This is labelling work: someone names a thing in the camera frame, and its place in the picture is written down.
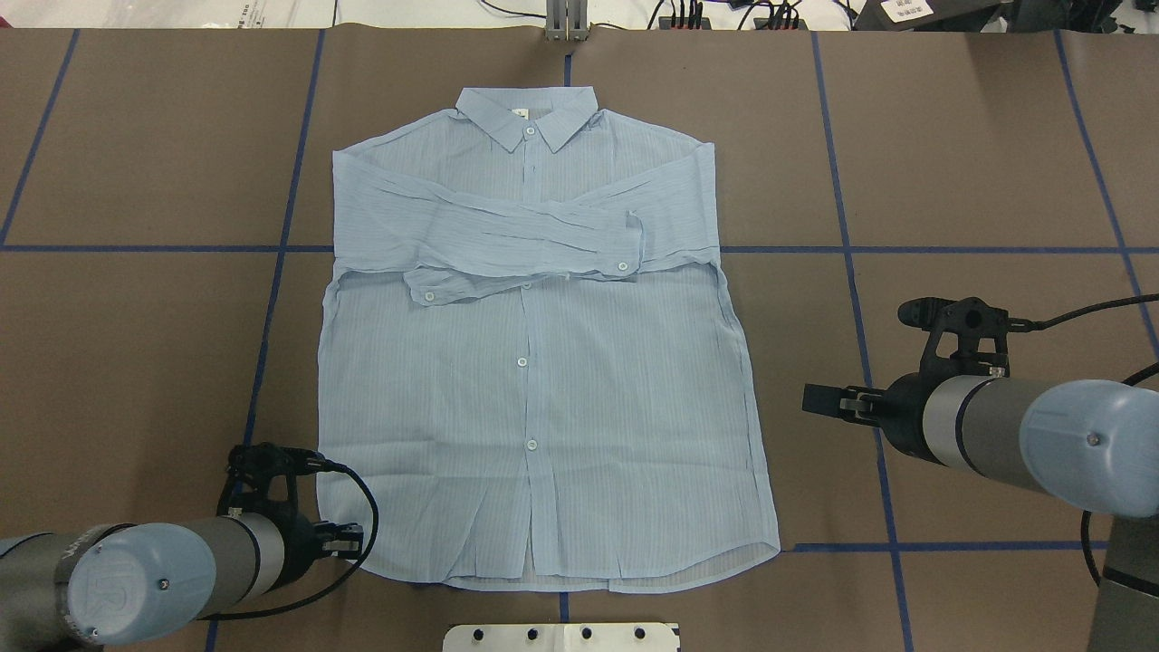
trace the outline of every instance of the brown table surface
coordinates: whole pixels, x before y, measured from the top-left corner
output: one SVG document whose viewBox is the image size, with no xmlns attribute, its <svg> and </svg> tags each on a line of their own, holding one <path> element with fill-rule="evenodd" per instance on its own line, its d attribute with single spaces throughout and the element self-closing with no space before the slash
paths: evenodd
<svg viewBox="0 0 1159 652">
<path fill-rule="evenodd" d="M 663 621 L 686 651 L 1083 650 L 1077 510 L 882 452 L 800 396 L 913 371 L 910 298 L 1037 318 L 1159 286 L 1157 56 L 1072 34 L 0 30 L 0 536 L 206 517 L 233 445 L 315 446 L 330 151 L 464 86 L 590 85 L 717 145 L 786 552 L 663 596 L 358 573 L 292 616 L 131 649 L 433 651 L 459 623 Z M 1011 350 L 1019 376 L 1122 379 L 1159 343 L 1128 307 Z"/>
</svg>

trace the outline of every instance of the shirt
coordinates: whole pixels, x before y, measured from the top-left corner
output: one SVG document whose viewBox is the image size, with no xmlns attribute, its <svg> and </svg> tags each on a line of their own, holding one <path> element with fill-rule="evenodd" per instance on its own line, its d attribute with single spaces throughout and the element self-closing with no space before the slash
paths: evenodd
<svg viewBox="0 0 1159 652">
<path fill-rule="evenodd" d="M 777 555 L 712 144 L 591 88 L 466 88 L 334 153 L 319 444 L 363 567 L 663 593 Z M 325 519 L 369 522 L 320 477 Z"/>
</svg>

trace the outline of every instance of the robotic arm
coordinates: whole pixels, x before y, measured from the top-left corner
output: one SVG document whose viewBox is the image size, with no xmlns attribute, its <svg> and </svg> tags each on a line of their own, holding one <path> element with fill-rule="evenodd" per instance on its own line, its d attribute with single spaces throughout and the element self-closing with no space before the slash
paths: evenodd
<svg viewBox="0 0 1159 652">
<path fill-rule="evenodd" d="M 371 504 L 363 545 L 357 523 L 311 523 L 298 512 L 301 476 L 350 476 Z M 362 565 L 378 530 L 378 507 L 362 478 L 312 450 L 239 446 L 217 517 L 182 525 L 101 525 L 79 535 L 0 541 L 0 650 L 85 650 L 172 633 L 194 620 L 268 616 L 308 605 Z M 270 498 L 276 481 L 286 499 Z M 220 614 L 293 583 L 323 557 L 355 563 L 330 587 L 285 607 Z"/>
<path fill-rule="evenodd" d="M 1006 336 L 1156 299 L 1108 301 L 1044 322 L 1013 318 L 976 296 L 914 299 L 898 318 L 930 334 L 916 374 L 887 390 L 806 386 L 802 408 L 881 428 L 911 457 L 1115 515 L 1101 577 L 1087 557 L 1100 583 L 1088 650 L 1137 650 L 1159 640 L 1159 394 L 1131 386 L 1159 373 L 1159 364 L 1124 383 L 1015 380 Z M 947 335 L 957 337 L 957 350 L 941 358 Z M 987 339 L 993 353 L 979 352 Z M 1086 543 L 1085 527 L 1083 534 Z"/>
</svg>

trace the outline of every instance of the shirt collar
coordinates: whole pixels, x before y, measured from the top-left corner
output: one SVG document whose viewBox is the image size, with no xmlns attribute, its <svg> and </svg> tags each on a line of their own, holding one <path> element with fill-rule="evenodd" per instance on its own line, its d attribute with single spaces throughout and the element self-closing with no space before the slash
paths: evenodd
<svg viewBox="0 0 1159 652">
<path fill-rule="evenodd" d="M 508 152 L 513 152 L 523 140 L 527 120 L 511 109 L 548 109 L 534 119 L 552 153 L 559 152 L 583 125 L 588 124 L 599 104 L 590 86 L 559 88 L 464 88 L 454 108 L 487 132 Z"/>
</svg>

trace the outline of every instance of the light blue shirt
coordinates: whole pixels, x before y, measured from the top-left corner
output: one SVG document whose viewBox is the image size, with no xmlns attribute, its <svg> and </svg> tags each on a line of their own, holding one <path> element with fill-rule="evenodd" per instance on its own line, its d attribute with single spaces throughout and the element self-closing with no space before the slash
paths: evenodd
<svg viewBox="0 0 1159 652">
<path fill-rule="evenodd" d="M 334 196 L 319 444 L 381 507 L 365 569 L 665 593 L 779 552 L 712 144 L 466 88 L 335 152 Z M 348 481 L 318 498 L 369 523 Z"/>
</svg>

